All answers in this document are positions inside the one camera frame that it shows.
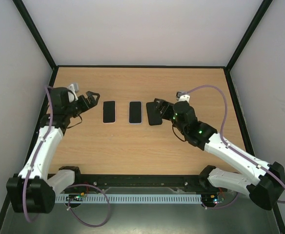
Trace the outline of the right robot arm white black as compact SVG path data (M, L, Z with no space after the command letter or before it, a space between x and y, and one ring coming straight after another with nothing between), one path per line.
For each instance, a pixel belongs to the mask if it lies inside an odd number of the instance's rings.
M248 196L260 208L272 210L285 190L285 169L280 163L270 164L232 144L215 128L199 121L186 98L176 103L156 98L147 103L146 109L149 125L170 121L172 128L182 134L182 141L217 156L237 170L230 173L206 166L199 179L203 190L214 187L233 190Z

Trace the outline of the black phone case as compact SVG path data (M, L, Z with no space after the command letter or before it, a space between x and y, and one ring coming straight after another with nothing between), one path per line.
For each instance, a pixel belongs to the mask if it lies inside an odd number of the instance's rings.
M156 108L155 102L148 102L146 104L148 124L150 126L162 125L163 120L160 115L160 111Z

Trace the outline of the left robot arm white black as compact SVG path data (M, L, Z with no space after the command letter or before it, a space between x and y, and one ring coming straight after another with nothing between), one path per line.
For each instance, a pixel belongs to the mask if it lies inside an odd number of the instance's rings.
M63 167L48 177L49 167L66 130L71 127L71 119L97 106L100 99L100 94L91 91L78 96L76 83L68 87L47 87L45 91L50 112L40 120L38 138L28 161L6 183L12 208L17 213L50 213L56 196L75 182L78 168Z

